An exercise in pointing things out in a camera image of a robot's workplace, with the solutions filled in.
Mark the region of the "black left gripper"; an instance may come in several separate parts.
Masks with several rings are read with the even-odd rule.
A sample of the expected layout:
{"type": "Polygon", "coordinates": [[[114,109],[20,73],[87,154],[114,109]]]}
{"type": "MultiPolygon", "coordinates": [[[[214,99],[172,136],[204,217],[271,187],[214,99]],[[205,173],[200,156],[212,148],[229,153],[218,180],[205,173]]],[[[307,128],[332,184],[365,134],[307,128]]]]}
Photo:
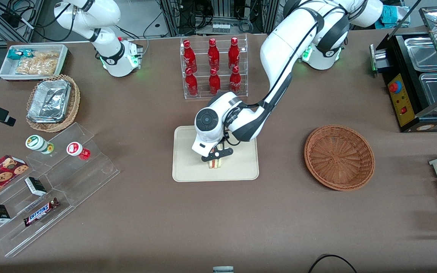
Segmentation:
{"type": "Polygon", "coordinates": [[[227,147],[223,150],[219,150],[218,148],[213,149],[208,156],[202,157],[203,162],[208,162],[208,166],[212,168],[212,160],[219,160],[219,168],[223,165],[223,157],[228,157],[232,155],[234,150],[231,147],[227,147]]]}

